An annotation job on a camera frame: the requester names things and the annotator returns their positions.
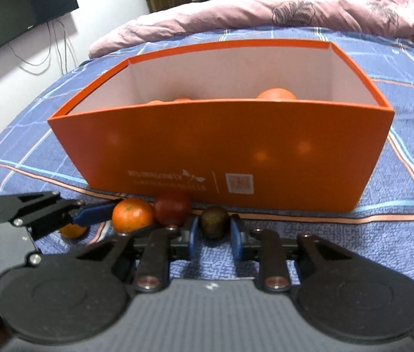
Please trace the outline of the orange tangerine with stem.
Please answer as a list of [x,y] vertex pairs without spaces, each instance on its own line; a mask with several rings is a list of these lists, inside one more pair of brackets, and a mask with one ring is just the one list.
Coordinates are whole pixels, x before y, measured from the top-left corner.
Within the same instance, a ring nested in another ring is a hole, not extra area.
[[112,227],[117,233],[131,233],[154,221],[152,206],[139,198],[124,199],[112,212]]

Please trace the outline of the orange cardboard box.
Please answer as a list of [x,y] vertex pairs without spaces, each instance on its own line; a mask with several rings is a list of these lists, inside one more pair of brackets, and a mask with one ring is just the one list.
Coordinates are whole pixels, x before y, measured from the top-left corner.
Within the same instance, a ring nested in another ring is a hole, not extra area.
[[[297,100],[257,99],[281,87]],[[177,98],[189,102],[172,102]],[[151,100],[163,104],[147,104]],[[133,56],[49,119],[92,188],[232,207],[350,211],[394,110],[338,46],[228,40]]]

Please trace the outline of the red tomato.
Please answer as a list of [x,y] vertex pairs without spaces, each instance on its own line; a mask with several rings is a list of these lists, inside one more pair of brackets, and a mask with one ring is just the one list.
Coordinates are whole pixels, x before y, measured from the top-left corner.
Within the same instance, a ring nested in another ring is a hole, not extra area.
[[184,193],[164,193],[154,201],[154,218],[164,226],[182,226],[191,213],[191,201]]

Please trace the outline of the blue plaid bed sheet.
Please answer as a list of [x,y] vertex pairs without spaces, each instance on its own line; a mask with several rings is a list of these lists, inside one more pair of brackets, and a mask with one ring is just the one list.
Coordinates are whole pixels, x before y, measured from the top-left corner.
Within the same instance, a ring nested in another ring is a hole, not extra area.
[[48,125],[48,117],[97,76],[129,56],[204,42],[312,39],[336,44],[377,84],[396,112],[377,166],[350,213],[241,208],[248,225],[283,236],[313,232],[414,279],[414,45],[320,28],[215,30],[121,49],[82,64],[35,98],[0,133],[0,194],[59,191],[98,203],[111,194],[88,187]]

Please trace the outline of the deep orange tangerine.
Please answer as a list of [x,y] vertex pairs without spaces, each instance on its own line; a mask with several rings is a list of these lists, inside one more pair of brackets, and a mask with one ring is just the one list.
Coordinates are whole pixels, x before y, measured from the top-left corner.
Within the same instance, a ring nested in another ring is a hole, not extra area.
[[191,99],[190,98],[177,98],[177,99],[174,99],[172,102],[189,102],[189,101],[191,101]]

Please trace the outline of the pink quilted duvet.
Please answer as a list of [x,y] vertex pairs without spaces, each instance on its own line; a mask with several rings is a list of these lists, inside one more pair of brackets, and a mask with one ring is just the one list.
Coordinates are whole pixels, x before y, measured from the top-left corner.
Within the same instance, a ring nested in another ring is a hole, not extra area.
[[101,37],[89,57],[215,29],[319,27],[414,43],[414,0],[209,0],[127,21]]

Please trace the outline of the large orange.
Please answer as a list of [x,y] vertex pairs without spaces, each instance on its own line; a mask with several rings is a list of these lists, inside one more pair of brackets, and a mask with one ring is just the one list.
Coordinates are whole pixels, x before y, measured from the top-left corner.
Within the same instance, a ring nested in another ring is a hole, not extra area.
[[256,96],[257,99],[267,101],[290,101],[297,100],[297,97],[289,90],[281,87],[267,89]]

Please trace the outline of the small orange tangerine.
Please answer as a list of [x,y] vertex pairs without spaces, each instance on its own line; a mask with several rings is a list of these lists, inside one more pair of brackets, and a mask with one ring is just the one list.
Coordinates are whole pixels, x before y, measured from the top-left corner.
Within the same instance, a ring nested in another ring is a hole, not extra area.
[[66,239],[78,239],[87,233],[87,228],[76,224],[68,224],[59,229],[60,236]]

